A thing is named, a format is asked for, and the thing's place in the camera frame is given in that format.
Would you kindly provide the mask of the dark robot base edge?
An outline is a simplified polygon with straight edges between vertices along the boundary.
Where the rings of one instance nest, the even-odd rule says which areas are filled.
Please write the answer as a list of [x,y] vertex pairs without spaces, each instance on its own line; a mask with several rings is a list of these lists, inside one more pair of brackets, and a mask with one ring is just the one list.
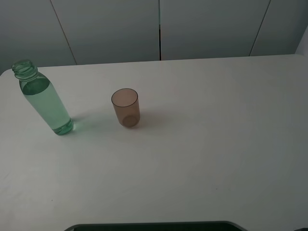
[[229,221],[77,224],[68,231],[244,231]]

